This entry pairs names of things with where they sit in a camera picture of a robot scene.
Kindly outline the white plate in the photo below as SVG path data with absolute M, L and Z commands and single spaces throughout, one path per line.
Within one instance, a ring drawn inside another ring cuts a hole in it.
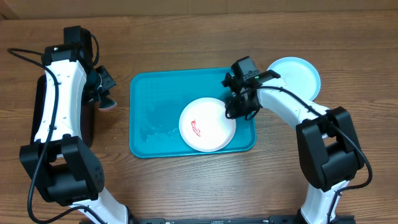
M 199 98 L 183 109 L 179 131 L 184 142 L 194 150 L 215 152 L 231 142 L 236 132 L 236 121 L 226 117 L 223 101 Z

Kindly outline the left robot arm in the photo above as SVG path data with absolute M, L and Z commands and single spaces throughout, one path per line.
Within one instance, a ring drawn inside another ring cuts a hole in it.
M 92 223 L 135 223 L 127 206 L 104 186 L 104 170 L 91 151 L 93 106 L 108 95 L 114 82 L 103 68 L 95 68 L 92 44 L 71 42 L 47 47 L 38 64 L 45 70 L 37 85 L 34 124 L 29 145 L 19 159 L 31 178 L 27 212 L 33 213 L 34 191 L 46 202 L 68 209 L 51 223 L 78 210 Z

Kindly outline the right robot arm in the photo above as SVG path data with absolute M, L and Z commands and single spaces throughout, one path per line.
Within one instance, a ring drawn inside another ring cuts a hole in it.
M 225 99 L 228 119 L 250 120 L 265 108 L 296 132 L 300 167 L 309 183 L 307 197 L 297 216 L 270 218 L 269 223 L 354 223 L 354 217 L 335 213 L 342 192 L 352 189 L 350 180 L 369 164 L 350 114 L 342 107 L 331 110 L 302 99 L 272 70 L 227 73 L 222 84 L 232 92 Z

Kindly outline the blue plastic tray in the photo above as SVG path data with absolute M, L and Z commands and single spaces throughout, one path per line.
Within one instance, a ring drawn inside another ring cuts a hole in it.
M 143 159 L 196 156 L 180 135 L 179 118 L 192 101 L 230 95 L 221 82 L 229 67 L 146 72 L 130 85 L 129 147 Z

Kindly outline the dark maroon tray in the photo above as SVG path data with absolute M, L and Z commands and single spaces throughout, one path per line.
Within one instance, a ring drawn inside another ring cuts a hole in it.
M 39 130 L 42 114 L 44 110 L 45 101 L 45 89 L 46 89 L 46 78 L 42 75 L 37 80 L 37 88 L 35 94 L 35 106 L 32 122 L 32 131 L 30 135 L 30 144 L 34 143 L 34 138 Z M 81 136 L 83 142 L 91 147 L 93 143 L 94 133 L 94 118 L 95 118 L 95 107 L 93 104 L 83 104 L 81 106 Z

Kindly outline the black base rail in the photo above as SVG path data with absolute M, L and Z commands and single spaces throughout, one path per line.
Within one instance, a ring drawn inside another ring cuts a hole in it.
M 234 218 L 226 220 L 165 220 L 164 218 L 134 218 L 133 224 L 299 224 L 306 223 L 301 215 L 271 215 L 268 218 Z

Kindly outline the light blue plate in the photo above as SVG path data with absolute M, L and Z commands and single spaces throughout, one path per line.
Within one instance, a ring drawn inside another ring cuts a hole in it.
M 292 91 L 310 101 L 313 101 L 320 92 L 321 78 L 317 69 L 302 58 L 280 58 L 267 70 L 278 73 Z

